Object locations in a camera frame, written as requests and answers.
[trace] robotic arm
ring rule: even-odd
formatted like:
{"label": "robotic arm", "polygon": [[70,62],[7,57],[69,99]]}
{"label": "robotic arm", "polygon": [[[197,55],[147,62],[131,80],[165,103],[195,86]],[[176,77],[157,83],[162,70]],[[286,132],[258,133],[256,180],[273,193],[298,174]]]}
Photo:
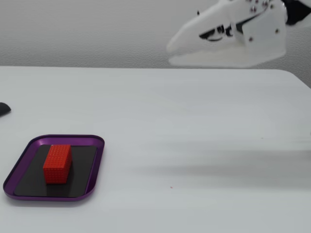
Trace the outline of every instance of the robotic arm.
{"label": "robotic arm", "polygon": [[167,45],[173,52],[193,38],[234,37],[217,51],[174,56],[173,65],[250,67],[286,53],[286,27],[311,26],[311,0],[219,0],[186,23]]}

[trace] white table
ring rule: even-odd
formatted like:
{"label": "white table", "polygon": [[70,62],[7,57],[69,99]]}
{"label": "white table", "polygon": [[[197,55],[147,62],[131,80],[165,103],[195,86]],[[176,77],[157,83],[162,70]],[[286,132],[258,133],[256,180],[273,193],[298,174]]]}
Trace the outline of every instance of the white table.
{"label": "white table", "polygon": [[310,233],[311,90],[277,70],[1,67],[3,182],[43,134],[105,142],[81,202],[0,195],[0,232]]}

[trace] red cube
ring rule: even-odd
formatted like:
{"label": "red cube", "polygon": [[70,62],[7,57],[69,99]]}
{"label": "red cube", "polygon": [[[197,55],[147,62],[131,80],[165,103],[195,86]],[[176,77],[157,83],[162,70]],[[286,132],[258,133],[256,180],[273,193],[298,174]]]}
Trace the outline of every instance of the red cube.
{"label": "red cube", "polygon": [[43,165],[46,183],[66,183],[71,162],[70,145],[52,145]]}

